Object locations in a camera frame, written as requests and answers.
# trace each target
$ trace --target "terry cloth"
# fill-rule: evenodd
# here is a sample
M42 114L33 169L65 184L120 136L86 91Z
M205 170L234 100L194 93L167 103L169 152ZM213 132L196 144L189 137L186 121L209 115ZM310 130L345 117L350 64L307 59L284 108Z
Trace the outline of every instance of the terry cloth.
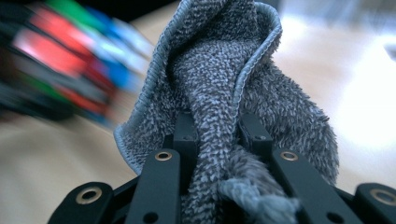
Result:
M245 210L248 222L296 222L297 201L236 144L246 113L260 118L275 147L304 154L335 183L328 118L272 61L281 31L276 11L253 0L183 0L163 31L134 111L114 135L140 175L147 155L173 133L177 114L191 111L200 152L182 197L183 223L220 223L227 200Z

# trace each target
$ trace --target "gray towel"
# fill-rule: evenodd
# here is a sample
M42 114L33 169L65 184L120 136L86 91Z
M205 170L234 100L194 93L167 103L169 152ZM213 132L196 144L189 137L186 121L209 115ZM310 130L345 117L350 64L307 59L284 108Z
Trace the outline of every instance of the gray towel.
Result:
M304 154L330 184L338 157L328 118L271 59L281 36L276 11L253 0L184 0L154 51L130 119L114 134L140 175L147 155L190 110L200 139L183 223L220 223L235 201L249 223L294 223L298 202L265 164L236 143L241 115L255 114L275 147Z

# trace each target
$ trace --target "hole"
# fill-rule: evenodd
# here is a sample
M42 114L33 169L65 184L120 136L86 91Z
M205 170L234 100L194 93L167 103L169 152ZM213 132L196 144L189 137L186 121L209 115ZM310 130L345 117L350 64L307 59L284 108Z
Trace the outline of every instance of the hole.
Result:
M96 192L93 191L93 190L90 190L88 192L83 193L82 194L82 198L85 199L85 200L88 200L90 198L93 198L95 195L96 195Z
M370 194L379 202L396 206L396 195L384 189L372 189Z
M158 155L158 157L161 158L161 159L166 159L166 158L168 158L168 154L161 153L160 155Z
M297 161L298 160L298 156L295 153L288 152L288 151L284 151L284 152L280 153L280 157L282 157L284 160L287 160L287 161Z
M145 223L154 223L158 220L157 213L147 213L143 216L143 221Z
M88 187L79 192L76 202L79 204L93 203L102 196L102 190L98 187Z
M256 136L254 136L254 138L255 138L256 140L265 140L265 139L266 139L266 137L265 137L265 136L262 136L262 135L256 135Z
M344 223L344 219L336 213L328 213L327 219L329 219L332 223Z
M172 158L172 154L169 152L159 152L155 155L157 161L168 161Z
M192 140L192 136L191 135L183 136L183 140L191 141Z

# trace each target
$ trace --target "black plastic part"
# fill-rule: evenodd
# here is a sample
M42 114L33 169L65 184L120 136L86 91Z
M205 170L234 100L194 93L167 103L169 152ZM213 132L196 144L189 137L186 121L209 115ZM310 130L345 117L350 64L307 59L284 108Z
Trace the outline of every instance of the black plastic part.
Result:
M344 201L344 203L346 203L355 212L355 207L353 205L354 196L336 187L334 187L334 190L335 192L337 192L338 196Z
M396 223L396 189L376 183L361 184L353 204L364 223Z
M273 175L291 197L299 199L300 223L361 223L353 211L300 153L273 153Z
M239 120L240 144L261 161L269 161L273 152L273 138L255 115L246 114Z
M112 200L113 189L108 184L90 182L81 185L67 194L49 224L110 223L115 211Z
M180 223L180 156L172 149L149 154L125 223Z
M173 138L173 149L180 154L180 192L186 194L191 181L192 173L197 164L199 153L198 134L194 126L194 119L189 112L180 112L177 116Z
M114 190L113 201L116 213L111 223L116 224L125 222L138 181L139 176Z

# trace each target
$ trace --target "table surface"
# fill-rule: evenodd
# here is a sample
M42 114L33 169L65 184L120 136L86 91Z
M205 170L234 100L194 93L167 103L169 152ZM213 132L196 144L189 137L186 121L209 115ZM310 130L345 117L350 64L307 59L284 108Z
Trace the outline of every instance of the table surface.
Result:
M177 4L133 21L156 43ZM396 188L396 63L381 38L282 18L276 65L330 117L337 134L337 187L364 182ZM134 97L126 97L128 106ZM120 113L127 120L131 107ZM0 123L0 223L45 223L65 195L91 181L116 188L135 174L112 131L82 118L53 123L21 117Z

